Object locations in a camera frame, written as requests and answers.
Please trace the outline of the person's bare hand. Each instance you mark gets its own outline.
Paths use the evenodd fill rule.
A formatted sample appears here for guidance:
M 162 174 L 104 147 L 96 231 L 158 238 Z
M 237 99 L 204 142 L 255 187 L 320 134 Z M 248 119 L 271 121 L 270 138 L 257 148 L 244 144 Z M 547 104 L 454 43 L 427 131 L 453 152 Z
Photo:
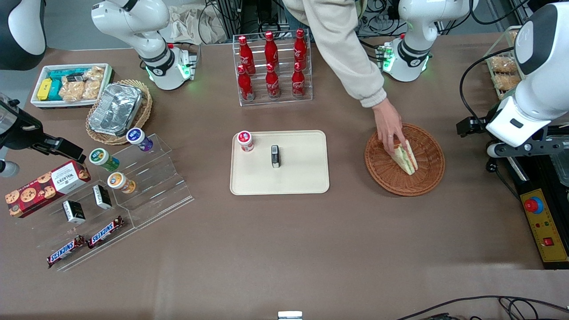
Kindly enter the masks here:
M 377 126 L 378 138 L 382 140 L 384 149 L 391 156 L 395 152 L 395 140 L 402 143 L 403 148 L 405 145 L 406 137 L 402 132 L 401 116 L 389 99 L 384 99 L 379 104 L 372 107 L 374 119 Z

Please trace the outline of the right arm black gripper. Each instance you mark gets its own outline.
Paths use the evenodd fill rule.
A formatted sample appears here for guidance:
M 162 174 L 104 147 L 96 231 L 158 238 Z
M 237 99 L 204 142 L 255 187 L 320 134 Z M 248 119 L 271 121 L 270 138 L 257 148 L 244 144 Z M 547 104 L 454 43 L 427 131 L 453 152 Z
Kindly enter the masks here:
M 60 136 L 44 132 L 43 124 L 18 107 L 18 100 L 1 101 L 0 145 L 11 150 L 30 148 L 45 155 L 63 156 L 84 164 L 83 148 Z

